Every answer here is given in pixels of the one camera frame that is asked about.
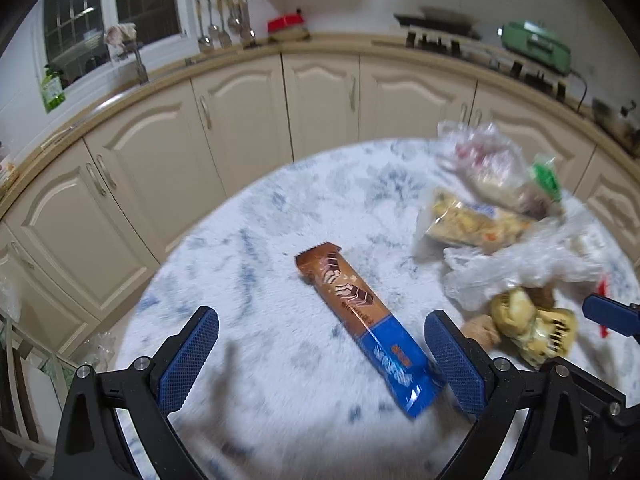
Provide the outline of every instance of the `cream cabinet door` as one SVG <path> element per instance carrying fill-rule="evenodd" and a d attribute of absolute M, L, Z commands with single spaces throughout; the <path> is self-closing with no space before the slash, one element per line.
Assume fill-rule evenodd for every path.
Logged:
<path fill-rule="evenodd" d="M 160 262 L 226 196 L 187 81 L 84 138 L 130 224 Z"/>
<path fill-rule="evenodd" d="M 282 56 L 294 160 L 358 142 L 358 56 Z"/>
<path fill-rule="evenodd" d="M 292 161 L 280 56 L 191 80 L 226 195 Z"/>
<path fill-rule="evenodd" d="M 640 258 L 640 186 L 596 150 L 575 195 L 614 235 L 632 262 Z"/>
<path fill-rule="evenodd" d="M 36 177 L 5 220 L 35 263 L 98 320 L 159 267 L 82 140 Z"/>
<path fill-rule="evenodd" d="M 486 121 L 517 142 L 529 163 L 539 153 L 554 157 L 560 183 L 575 191 L 595 150 L 590 140 L 542 110 L 478 83 L 471 125 Z"/>
<path fill-rule="evenodd" d="M 455 74 L 362 57 L 359 138 L 436 137 L 440 121 L 468 121 L 475 89 Z"/>
<path fill-rule="evenodd" d="M 70 354 L 98 320 L 66 295 L 0 223 L 0 274 L 15 287 L 18 326 L 48 348 Z"/>

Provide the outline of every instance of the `snack bar package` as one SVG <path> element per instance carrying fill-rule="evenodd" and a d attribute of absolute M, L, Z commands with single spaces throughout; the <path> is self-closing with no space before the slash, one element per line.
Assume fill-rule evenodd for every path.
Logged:
<path fill-rule="evenodd" d="M 429 213 L 432 223 L 427 235 L 453 245 L 482 247 L 489 253 L 516 243 L 534 222 L 492 205 L 465 203 L 442 188 L 434 192 L 431 211 L 418 216 L 418 229 L 424 228 Z"/>
<path fill-rule="evenodd" d="M 326 242 L 296 256 L 296 265 L 384 376 L 398 405 L 415 418 L 433 402 L 444 380 L 339 251 Z"/>

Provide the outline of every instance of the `white marble surface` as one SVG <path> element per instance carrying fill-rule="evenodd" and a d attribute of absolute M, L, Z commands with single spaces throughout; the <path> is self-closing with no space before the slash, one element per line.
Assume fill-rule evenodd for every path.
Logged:
<path fill-rule="evenodd" d="M 203 471 L 220 479 L 434 478 L 470 427 L 447 389 L 415 421 L 331 310 L 299 278 L 294 256 L 320 242 L 343 247 L 358 271 L 426 348 L 425 316 L 462 314 L 442 293 L 442 247 L 410 256 L 415 219 L 433 187 L 463 192 L 424 140 L 383 140 L 321 153 L 255 182 L 205 218 L 156 274 L 130 318 L 116 368 L 153 355 L 201 304 L 220 316 L 220 338 L 182 409 L 170 415 Z M 610 241 L 612 296 L 640 288 Z M 598 327 L 564 287 L 580 335 L 569 359 L 640 400 L 640 349 Z M 513 347 L 500 349 L 519 367 Z M 488 478 L 499 478 L 517 438 L 516 416 Z M 145 479 L 156 478 L 126 412 L 127 441 Z"/>

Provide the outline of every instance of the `red tag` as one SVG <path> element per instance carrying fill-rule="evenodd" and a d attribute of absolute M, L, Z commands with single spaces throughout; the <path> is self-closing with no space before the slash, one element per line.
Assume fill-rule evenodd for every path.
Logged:
<path fill-rule="evenodd" d="M 596 294 L 599 294 L 601 296 L 607 297 L 608 296 L 608 292 L 609 292 L 609 282 L 607 281 L 607 278 L 605 276 L 598 283 L 598 286 L 596 287 Z M 604 339 L 608 335 L 609 335 L 609 329 L 606 326 L 601 325 L 600 326 L 600 337 Z"/>

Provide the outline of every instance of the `hanging utensil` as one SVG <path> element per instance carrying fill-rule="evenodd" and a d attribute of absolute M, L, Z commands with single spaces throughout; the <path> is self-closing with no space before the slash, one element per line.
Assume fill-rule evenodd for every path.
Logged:
<path fill-rule="evenodd" d="M 214 41 L 220 41 L 220 28 L 213 24 L 211 0 L 207 0 L 207 7 L 209 8 L 209 37 L 211 39 L 211 46 L 213 46 Z"/>
<path fill-rule="evenodd" d="M 200 37 L 198 38 L 198 43 L 203 47 L 210 48 L 211 38 L 204 35 L 204 30 L 202 28 L 202 4 L 200 3 L 200 0 L 196 0 L 196 14 L 198 15 L 198 24 L 200 25 Z"/>
<path fill-rule="evenodd" d="M 229 17 L 226 19 L 226 24 L 234 34 L 240 34 L 242 30 L 242 22 L 238 17 L 238 8 L 234 3 L 234 0 L 226 0 L 226 6 L 229 8 Z"/>
<path fill-rule="evenodd" d="M 225 30 L 225 13 L 224 7 L 222 4 L 222 0 L 216 0 L 216 5 L 218 6 L 218 14 L 220 15 L 220 25 L 222 26 L 222 30 L 220 31 L 220 46 L 222 48 L 228 48 L 231 46 L 231 37 L 229 33 Z"/>
<path fill-rule="evenodd" d="M 249 19 L 249 2 L 247 0 L 238 0 L 238 8 L 242 15 L 240 38 L 242 38 L 243 41 L 253 41 L 255 39 L 255 33 L 251 28 L 251 21 Z"/>

